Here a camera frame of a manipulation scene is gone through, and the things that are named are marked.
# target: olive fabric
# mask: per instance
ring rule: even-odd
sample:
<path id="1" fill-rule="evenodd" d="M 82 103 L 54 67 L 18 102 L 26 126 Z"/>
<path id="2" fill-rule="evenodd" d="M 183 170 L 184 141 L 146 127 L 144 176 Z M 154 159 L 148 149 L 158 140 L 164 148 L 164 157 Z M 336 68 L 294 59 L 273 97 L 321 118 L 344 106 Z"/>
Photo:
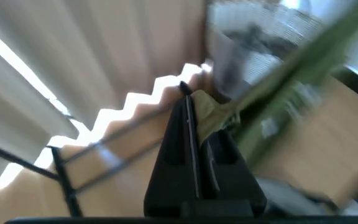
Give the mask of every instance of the olive fabric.
<path id="1" fill-rule="evenodd" d="M 324 80 L 343 65 L 357 30 L 358 3 L 238 100 L 220 105 L 202 90 L 194 92 L 199 143 L 227 128 L 247 163 L 255 164 L 290 121 L 319 103 Z"/>

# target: metal rack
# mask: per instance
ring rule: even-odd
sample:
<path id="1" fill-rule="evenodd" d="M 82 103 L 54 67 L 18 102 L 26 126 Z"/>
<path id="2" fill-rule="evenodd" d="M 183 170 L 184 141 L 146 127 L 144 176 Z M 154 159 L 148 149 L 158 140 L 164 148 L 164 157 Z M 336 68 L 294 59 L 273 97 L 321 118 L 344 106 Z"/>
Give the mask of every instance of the metal rack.
<path id="1" fill-rule="evenodd" d="M 185 82 L 180 83 L 179 89 L 181 90 L 181 92 L 184 95 L 188 95 L 192 92 L 191 88 Z M 76 198 L 76 196 L 78 194 L 95 186 L 97 183 L 106 180 L 108 177 L 111 177 L 112 175 L 117 174 L 120 170 L 123 170 L 124 168 L 128 167 L 135 161 L 138 161 L 145 154 L 147 154 L 151 150 L 155 149 L 161 143 L 161 139 L 144 147 L 139 152 L 135 153 L 130 158 L 126 159 L 123 163 L 121 163 L 117 167 L 108 169 L 107 171 L 103 172 L 99 176 L 97 176 L 97 177 L 89 180 L 85 184 L 79 186 L 77 189 L 74 189 L 73 186 L 71 185 L 70 178 L 68 177 L 67 171 L 65 169 L 65 165 L 69 162 L 73 162 L 74 160 L 76 160 L 82 156 L 87 155 L 91 151 L 97 150 L 97 148 L 98 148 L 97 146 L 106 144 L 114 139 L 117 139 L 120 136 L 122 136 L 123 134 L 128 133 L 130 130 L 140 126 L 141 124 L 144 124 L 146 121 L 170 110 L 173 105 L 174 105 L 174 102 L 171 102 L 168 105 L 161 106 L 157 110 L 152 111 L 151 113 L 149 113 L 137 120 L 131 121 L 125 127 L 118 129 L 117 131 L 109 134 L 108 136 L 106 136 L 105 138 L 101 139 L 100 141 L 98 141 L 96 143 L 90 144 L 82 151 L 78 152 L 77 154 L 75 154 L 67 159 L 63 159 L 61 157 L 60 148 L 53 147 L 53 146 L 47 146 L 52 151 L 53 162 L 55 164 L 56 174 L 54 174 L 53 172 L 50 172 L 46 169 L 39 168 L 39 167 L 31 164 L 30 162 L 28 162 L 20 157 L 17 157 L 3 149 L 0 149 L 0 158 L 5 159 L 9 162 L 19 164 L 19 165 L 25 167 L 26 169 L 29 169 L 31 171 L 34 171 L 34 172 L 40 174 L 40 175 L 43 175 L 45 177 L 48 177 L 50 179 L 58 181 L 60 184 L 60 187 L 62 188 L 68 210 L 70 211 L 70 215 L 72 217 L 82 217 L 83 213 L 81 211 L 80 206 L 78 205 L 78 201 Z"/>

